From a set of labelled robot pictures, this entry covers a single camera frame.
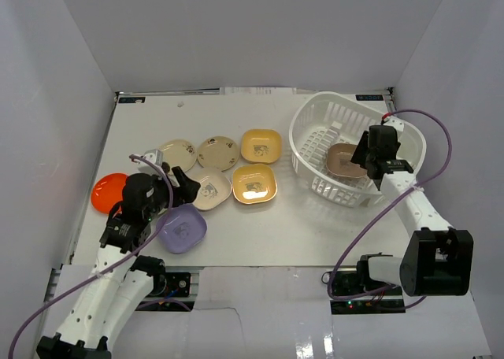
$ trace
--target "purple bowl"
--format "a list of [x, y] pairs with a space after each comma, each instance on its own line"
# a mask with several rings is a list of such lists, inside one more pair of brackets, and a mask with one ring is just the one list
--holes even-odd
[[192, 204], [183, 204], [172, 209], [168, 216], [161, 216], [157, 219], [156, 229], [162, 224], [157, 236], [167, 251], [174, 254], [185, 253], [206, 234], [205, 219]]

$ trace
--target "plastic basket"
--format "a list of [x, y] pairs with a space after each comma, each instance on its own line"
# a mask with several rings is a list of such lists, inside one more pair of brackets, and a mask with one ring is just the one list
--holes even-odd
[[[384, 199], [367, 176], [346, 179], [332, 175], [325, 167], [330, 146], [338, 142], [357, 144], [362, 132], [379, 124], [383, 113], [340, 94], [315, 94], [299, 108], [289, 128], [292, 165], [308, 187], [331, 202], [355, 207], [375, 205]], [[425, 157], [425, 138], [412, 124], [404, 123], [398, 158], [407, 160], [415, 173]]]

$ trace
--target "gray wall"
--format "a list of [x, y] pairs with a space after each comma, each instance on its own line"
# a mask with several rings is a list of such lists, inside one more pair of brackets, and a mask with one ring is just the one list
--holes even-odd
[[[0, 0], [0, 357], [69, 244], [113, 94], [62, 0]], [[32, 350], [36, 324], [15, 358]]]
[[115, 91], [393, 86], [441, 0], [65, 0]]
[[[430, 111], [454, 140], [446, 175], [427, 186], [432, 203], [475, 239], [472, 294], [495, 358], [504, 358], [504, 0], [443, 0], [397, 86], [400, 109]], [[428, 140], [421, 174], [446, 154], [435, 124], [408, 114]]]

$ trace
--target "tan plate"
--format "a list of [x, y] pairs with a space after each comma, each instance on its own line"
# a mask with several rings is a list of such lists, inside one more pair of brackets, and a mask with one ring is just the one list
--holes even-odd
[[239, 148], [229, 137], [214, 136], [198, 148], [198, 162], [204, 168], [231, 168], [239, 158]]
[[192, 203], [200, 211], [217, 207], [231, 195], [231, 182], [218, 168], [202, 168], [191, 179], [202, 185]]
[[272, 129], [251, 129], [242, 137], [242, 156], [249, 162], [272, 164], [282, 154], [282, 137]]
[[331, 146], [328, 150], [328, 157], [325, 166], [328, 171], [335, 176], [358, 179], [366, 175], [365, 168], [350, 162], [357, 145], [339, 143]]
[[233, 194], [243, 204], [267, 202], [276, 192], [275, 173], [268, 165], [247, 165], [233, 172]]
[[196, 149], [187, 140], [177, 139], [164, 143], [158, 149], [163, 152], [163, 161], [170, 165], [170, 168], [180, 166], [185, 172], [196, 163]]

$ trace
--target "black label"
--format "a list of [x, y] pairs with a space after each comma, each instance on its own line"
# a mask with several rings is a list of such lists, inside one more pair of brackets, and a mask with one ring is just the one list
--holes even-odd
[[377, 95], [377, 94], [357, 94], [357, 95], [355, 95], [355, 98], [358, 101], [368, 101], [368, 102], [383, 101], [384, 100], [383, 95]]
[[117, 103], [145, 103], [145, 97], [123, 97]]

